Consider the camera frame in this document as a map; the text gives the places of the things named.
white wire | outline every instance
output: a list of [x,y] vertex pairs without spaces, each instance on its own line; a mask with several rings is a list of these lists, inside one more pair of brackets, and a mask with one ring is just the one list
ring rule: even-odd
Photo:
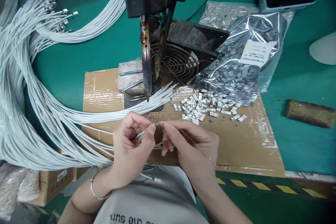
[[0,31],[6,27],[13,19],[19,0],[6,0],[3,10],[0,14]]
[[[111,165],[113,161],[107,157],[113,156],[110,151],[114,147],[86,135],[79,126],[112,134],[84,124],[121,120],[131,110],[139,114],[152,111],[171,100],[175,86],[168,84],[148,103],[144,101],[117,112],[85,113],[65,107],[34,75],[31,64],[37,53],[55,43],[78,43],[98,36],[120,17],[125,10],[125,0],[110,0],[93,21],[74,33],[58,32],[63,21],[71,15],[50,13],[46,6],[53,1],[27,0],[0,33],[0,158],[37,170]],[[46,144],[26,119],[25,86],[43,130],[65,155]]]

silver bracelet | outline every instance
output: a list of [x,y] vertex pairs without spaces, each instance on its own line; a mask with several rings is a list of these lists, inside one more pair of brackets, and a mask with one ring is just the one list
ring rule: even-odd
[[97,195],[95,195],[95,193],[93,192],[93,188],[92,188],[92,185],[93,185],[93,179],[95,178],[95,176],[96,176],[96,174],[97,174],[97,172],[99,172],[101,169],[105,169],[106,167],[102,167],[102,168],[99,168],[95,173],[94,173],[94,175],[92,176],[92,179],[91,179],[91,181],[90,181],[90,183],[91,183],[91,192],[92,192],[92,194],[93,194],[93,196],[97,199],[97,200],[106,200],[111,194],[112,194],[112,192],[113,192],[113,190],[111,191],[111,192],[109,192],[105,197],[98,197]]

gray t-shirt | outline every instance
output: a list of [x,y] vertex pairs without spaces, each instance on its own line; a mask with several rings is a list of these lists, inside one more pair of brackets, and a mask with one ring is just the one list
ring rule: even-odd
[[94,224],[208,223],[197,210],[191,184],[181,168],[158,166],[143,173],[161,182],[139,176],[131,184],[114,190]]

green workbench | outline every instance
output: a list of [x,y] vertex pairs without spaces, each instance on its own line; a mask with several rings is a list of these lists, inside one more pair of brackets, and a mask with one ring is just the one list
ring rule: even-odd
[[[185,20],[203,1],[178,3],[174,18]],[[213,1],[256,3],[257,0]],[[58,6],[79,12],[68,25],[75,30],[96,17],[107,2],[60,0]],[[336,129],[319,128],[283,116],[287,99],[336,107],[336,66],[320,64],[308,53],[314,40],[336,31],[335,4],[336,0],[317,0],[295,14],[271,85],[261,95],[286,170],[336,175]],[[198,22],[204,9],[191,21]],[[57,44],[44,50],[33,67],[60,102],[82,110],[85,72],[116,68],[120,62],[140,56],[139,20],[127,19],[125,12],[109,30],[91,41]],[[28,101],[27,117],[43,135]]]

label sticker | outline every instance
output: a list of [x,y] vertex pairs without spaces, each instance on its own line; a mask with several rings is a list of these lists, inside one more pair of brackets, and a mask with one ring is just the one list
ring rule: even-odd
[[262,67],[268,60],[273,46],[276,45],[276,41],[270,41],[269,43],[256,42],[248,40],[243,54],[240,58],[240,63],[247,65],[257,65]]
[[57,182],[59,182],[67,174],[66,169],[57,175]]

